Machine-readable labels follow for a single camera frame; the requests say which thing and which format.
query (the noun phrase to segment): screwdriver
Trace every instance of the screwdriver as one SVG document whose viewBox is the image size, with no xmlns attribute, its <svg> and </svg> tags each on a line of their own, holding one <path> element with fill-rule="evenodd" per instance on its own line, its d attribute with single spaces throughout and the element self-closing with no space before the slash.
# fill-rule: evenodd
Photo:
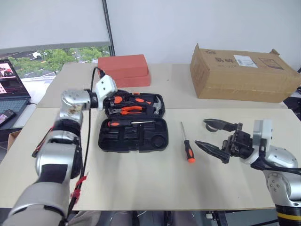
<svg viewBox="0 0 301 226">
<path fill-rule="evenodd" d="M 129 121 L 129 120 L 113 120 L 108 122 L 108 127 L 123 127 L 123 126 L 131 126 L 132 124 L 139 123 L 150 123 L 154 121 Z"/>
<path fill-rule="evenodd" d="M 189 140 L 186 138 L 183 122 L 181 122 L 181 127 L 182 127 L 182 131 L 183 131 L 183 134 L 185 137 L 184 144 L 185 144 L 185 151 L 187 154 L 187 160 L 190 163 L 194 163 L 196 161 L 196 159 L 194 158 L 194 154 L 193 154 L 192 148 L 190 147 Z"/>
<path fill-rule="evenodd" d="M 151 104 L 151 101 L 143 100 L 143 99 L 141 99 L 141 98 L 136 98 L 135 101 L 137 101 L 137 102 L 146 102 L 146 103 L 148 103 L 149 105 Z"/>
</svg>

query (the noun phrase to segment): beige table surface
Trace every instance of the beige table surface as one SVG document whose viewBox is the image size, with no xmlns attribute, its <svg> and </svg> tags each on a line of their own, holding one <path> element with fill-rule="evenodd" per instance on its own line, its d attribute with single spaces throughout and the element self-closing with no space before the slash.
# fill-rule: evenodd
<svg viewBox="0 0 301 226">
<path fill-rule="evenodd" d="M 96 64 L 66 63 L 48 87 L 38 107 L 60 107 L 60 95 L 68 89 L 88 89 Z M 150 64 L 151 85 L 121 88 L 130 92 L 161 94 L 165 108 L 287 108 L 283 103 L 198 99 L 189 64 Z"/>
<path fill-rule="evenodd" d="M 31 153 L 53 124 L 58 108 L 37 108 L 0 165 L 0 207 L 11 208 L 37 179 Z M 87 112 L 82 127 L 87 140 Z M 243 123 L 253 131 L 255 119 L 273 120 L 272 144 L 290 150 L 301 161 L 301 123 L 289 109 L 167 109 L 169 145 L 162 152 L 106 153 L 97 144 L 103 113 L 92 111 L 88 178 L 76 210 L 221 210 L 273 208 L 262 172 L 232 157 L 229 164 L 200 150 L 194 140 L 221 146 L 230 135 L 208 132 L 202 120 L 219 118 Z M 196 162 L 185 157 L 183 121 Z M 71 189 L 77 180 L 72 180 Z"/>
</svg>

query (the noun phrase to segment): black tool case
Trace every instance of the black tool case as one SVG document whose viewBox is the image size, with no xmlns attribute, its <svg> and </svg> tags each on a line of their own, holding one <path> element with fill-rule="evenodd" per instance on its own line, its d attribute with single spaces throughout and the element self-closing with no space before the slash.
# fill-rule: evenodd
<svg viewBox="0 0 301 226">
<path fill-rule="evenodd" d="M 161 101 L 158 114 L 155 113 L 154 103 Z M 167 124 L 162 119 L 165 113 L 163 98 L 152 93 L 128 93 L 123 90 L 106 98 L 103 102 L 105 114 L 108 119 L 102 122 L 98 145 L 105 152 L 128 153 L 129 151 L 153 152 L 163 151 L 168 145 Z M 114 109 L 140 106 L 142 110 L 131 110 L 130 113 L 121 114 Z M 109 126 L 112 121 L 154 121 L 149 123 L 130 124 L 122 127 Z"/>
</svg>

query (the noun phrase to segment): smartphone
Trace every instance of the smartphone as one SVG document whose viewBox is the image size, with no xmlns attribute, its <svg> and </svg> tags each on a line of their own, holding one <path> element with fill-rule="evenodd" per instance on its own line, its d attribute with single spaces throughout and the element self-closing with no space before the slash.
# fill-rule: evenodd
<svg viewBox="0 0 301 226">
<path fill-rule="evenodd" d="M 12 110 L 6 110 L 0 115 L 0 126 L 2 126 L 4 123 L 9 121 L 11 118 L 13 118 L 16 115 Z"/>
</svg>

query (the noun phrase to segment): laptop keyboard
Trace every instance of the laptop keyboard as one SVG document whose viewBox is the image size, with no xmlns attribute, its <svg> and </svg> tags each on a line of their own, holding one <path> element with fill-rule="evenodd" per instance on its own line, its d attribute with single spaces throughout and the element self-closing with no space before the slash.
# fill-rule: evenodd
<svg viewBox="0 0 301 226">
<path fill-rule="evenodd" d="M 17 113 L 21 110 L 26 101 L 27 100 L 0 101 L 0 113 L 3 113 L 8 109 L 13 110 L 13 112 Z"/>
</svg>

